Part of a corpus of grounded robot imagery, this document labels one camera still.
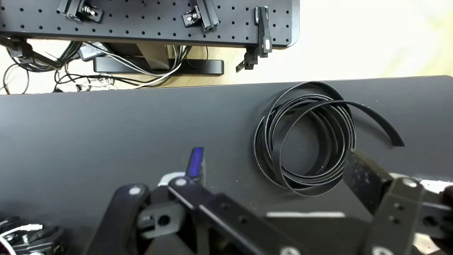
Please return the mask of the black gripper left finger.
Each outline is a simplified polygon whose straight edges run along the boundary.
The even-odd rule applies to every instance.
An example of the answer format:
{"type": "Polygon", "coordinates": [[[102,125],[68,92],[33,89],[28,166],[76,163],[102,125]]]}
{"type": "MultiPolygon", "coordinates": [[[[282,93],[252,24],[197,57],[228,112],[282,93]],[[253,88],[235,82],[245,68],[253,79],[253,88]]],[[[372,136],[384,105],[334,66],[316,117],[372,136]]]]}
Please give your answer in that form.
{"type": "Polygon", "coordinates": [[[181,236],[187,212],[166,187],[119,187],[84,255],[195,255],[181,236]]]}

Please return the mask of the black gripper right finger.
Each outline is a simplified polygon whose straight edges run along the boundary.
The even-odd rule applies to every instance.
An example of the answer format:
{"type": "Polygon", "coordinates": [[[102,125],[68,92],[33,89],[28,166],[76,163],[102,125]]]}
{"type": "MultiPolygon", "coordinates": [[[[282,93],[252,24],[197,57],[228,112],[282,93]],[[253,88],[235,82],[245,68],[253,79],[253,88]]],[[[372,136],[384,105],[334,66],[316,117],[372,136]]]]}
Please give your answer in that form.
{"type": "Polygon", "coordinates": [[[412,177],[392,177],[371,157],[353,150],[343,181],[372,215],[361,241],[361,255],[422,255],[413,245],[423,234],[453,255],[453,187],[429,191],[412,177]]]}

